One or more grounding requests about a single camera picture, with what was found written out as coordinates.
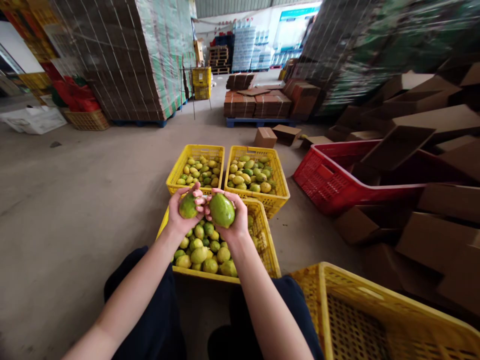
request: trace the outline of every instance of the green mango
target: green mango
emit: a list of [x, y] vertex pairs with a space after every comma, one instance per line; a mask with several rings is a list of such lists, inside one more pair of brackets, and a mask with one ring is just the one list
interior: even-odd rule
[[213, 222], [228, 229], [235, 220], [234, 205], [222, 193], [215, 194], [210, 200], [210, 215]]
[[192, 193], [188, 193], [181, 201], [178, 212], [182, 218], [192, 219], [199, 213], [196, 207], [197, 205], [195, 204], [195, 196], [193, 196]]

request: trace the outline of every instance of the cardboard flap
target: cardboard flap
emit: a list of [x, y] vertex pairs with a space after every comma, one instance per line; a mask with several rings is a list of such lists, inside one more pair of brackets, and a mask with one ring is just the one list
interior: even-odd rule
[[420, 149], [434, 132], [432, 128], [397, 126], [361, 162], [378, 170], [395, 170]]

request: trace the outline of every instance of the yellow plastic crate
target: yellow plastic crate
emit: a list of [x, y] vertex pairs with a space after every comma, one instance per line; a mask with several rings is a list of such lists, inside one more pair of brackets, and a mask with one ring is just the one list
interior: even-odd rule
[[194, 67], [191, 71], [193, 78], [193, 86], [195, 87], [210, 87], [212, 84], [212, 68]]
[[291, 276], [326, 360], [480, 359], [480, 332], [443, 312], [327, 262]]
[[[253, 217], [253, 235], [262, 241], [266, 246], [260, 251], [260, 258], [265, 266], [266, 271], [271, 278], [278, 279], [282, 275], [280, 273], [279, 261], [277, 259], [277, 253], [275, 252], [274, 241], [272, 240], [272, 234], [270, 233], [269, 222], [265, 209], [261, 202], [255, 199], [242, 199], [248, 208], [248, 213]], [[160, 230], [158, 230], [157, 239], [162, 233], [162, 230], [169, 221], [169, 209], [166, 209], [163, 220], [161, 221]], [[198, 278], [218, 280], [226, 283], [240, 284], [240, 280], [237, 277], [223, 276], [219, 274], [212, 274], [203, 271], [197, 271], [192, 269], [186, 269], [184, 267], [173, 266], [173, 271], [184, 275], [194, 276]]]
[[194, 86], [195, 100], [207, 100], [210, 99], [212, 94], [212, 88], [210, 86]]
[[[271, 179], [276, 181], [275, 191], [277, 195], [253, 192], [250, 190], [239, 190], [237, 188], [227, 186], [229, 182], [229, 172], [232, 161], [238, 161], [238, 159], [243, 155], [248, 155], [253, 160], [260, 159], [264, 156], [270, 158], [270, 166], [273, 169]], [[285, 205], [287, 200], [290, 199], [289, 187], [287, 186], [284, 170], [282, 169], [282, 164], [280, 163], [279, 154], [276, 150], [266, 147], [232, 146], [230, 148], [230, 155], [228, 157], [228, 164], [226, 166], [224, 189], [230, 193], [238, 194], [242, 199], [258, 199], [265, 207], [266, 216], [269, 219], [273, 218], [274, 215], [279, 212], [280, 208]]]
[[[170, 195], [173, 195], [177, 192], [178, 189], [187, 188], [188, 185], [177, 185], [177, 180], [180, 179], [180, 176], [184, 173], [184, 167], [187, 163], [189, 157], [194, 159], [199, 159], [200, 155], [203, 155], [206, 159], [213, 160], [214, 157], [219, 157], [221, 161], [220, 173], [218, 174], [218, 187], [222, 186], [222, 178], [224, 175], [224, 165], [225, 165], [225, 148], [223, 146], [216, 145], [186, 145], [183, 151], [181, 152], [178, 160], [176, 161], [173, 169], [170, 172], [170, 175], [166, 179], [166, 186]], [[212, 189], [208, 187], [201, 187], [200, 190], [205, 195], [210, 195]]]

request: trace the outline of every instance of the open cardboard box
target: open cardboard box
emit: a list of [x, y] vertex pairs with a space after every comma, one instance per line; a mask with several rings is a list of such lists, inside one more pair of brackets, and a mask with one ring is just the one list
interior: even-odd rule
[[395, 250], [441, 274], [465, 245], [480, 246], [480, 229], [440, 215], [413, 212]]

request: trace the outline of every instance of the plastic crate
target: plastic crate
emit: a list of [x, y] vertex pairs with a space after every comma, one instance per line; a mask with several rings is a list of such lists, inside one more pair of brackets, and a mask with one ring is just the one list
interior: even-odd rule
[[[187, 185], [178, 185], [177, 180], [180, 179], [180, 176], [184, 173], [184, 167], [187, 163], [189, 157], [194, 159], [199, 159], [200, 155], [203, 155], [206, 159], [213, 160], [214, 157], [219, 157], [221, 161], [220, 173], [218, 174], [218, 187], [222, 186], [222, 178], [224, 175], [224, 166], [225, 166], [225, 148], [223, 146], [216, 145], [196, 145], [189, 144], [183, 148], [178, 160], [176, 161], [173, 169], [170, 172], [170, 175], [166, 179], [166, 187], [170, 192], [170, 195], [173, 195], [177, 192], [178, 189], [187, 188]], [[210, 195], [212, 189], [208, 187], [201, 187], [201, 191], [205, 195]]]
[[[239, 190], [234, 187], [228, 187], [230, 165], [233, 160], [238, 160], [241, 156], [248, 155], [251, 159], [257, 160], [261, 157], [270, 158], [270, 166], [273, 169], [271, 176], [272, 180], [276, 181], [276, 193], [277, 195], [266, 194], [262, 192], [253, 192], [250, 190]], [[255, 198], [258, 199], [265, 207], [267, 218], [271, 219], [280, 208], [285, 205], [288, 199], [290, 199], [289, 187], [287, 186], [287, 180], [285, 179], [284, 170], [280, 163], [279, 154], [276, 150], [266, 147], [251, 147], [251, 146], [232, 146], [230, 148], [230, 155], [228, 157], [228, 164], [226, 166], [225, 175], [225, 191], [238, 194], [242, 199]]]
[[91, 112], [65, 111], [64, 114], [77, 130], [103, 131], [110, 127], [101, 109]]
[[[266, 246], [260, 251], [260, 258], [265, 266], [266, 271], [271, 278], [278, 279], [282, 276], [280, 273], [279, 261], [277, 259], [277, 253], [275, 252], [274, 241], [272, 240], [272, 234], [270, 233], [269, 222], [265, 214], [265, 209], [261, 202], [255, 199], [242, 199], [248, 208], [248, 213], [253, 217], [253, 235], [262, 241]], [[160, 233], [167, 225], [169, 221], [169, 209], [166, 209], [163, 220], [161, 221], [160, 230], [157, 234], [157, 239]], [[240, 284], [240, 280], [237, 277], [224, 276], [220, 274], [212, 274], [203, 271], [197, 271], [192, 269], [186, 269], [184, 267], [173, 266], [173, 271], [184, 275], [194, 276], [198, 278], [218, 280], [226, 283]]]
[[418, 150], [396, 170], [383, 173], [382, 186], [368, 186], [347, 169], [380, 140], [312, 145], [293, 179], [321, 213], [337, 216], [355, 205], [402, 202], [415, 206], [427, 183], [468, 184], [472, 180], [436, 156]]
[[46, 72], [18, 74], [18, 77], [31, 90], [42, 90], [52, 86], [52, 81]]
[[212, 84], [212, 68], [194, 67], [192, 69], [193, 86], [195, 87], [210, 87]]
[[327, 262], [291, 276], [326, 360], [480, 359], [470, 325]]

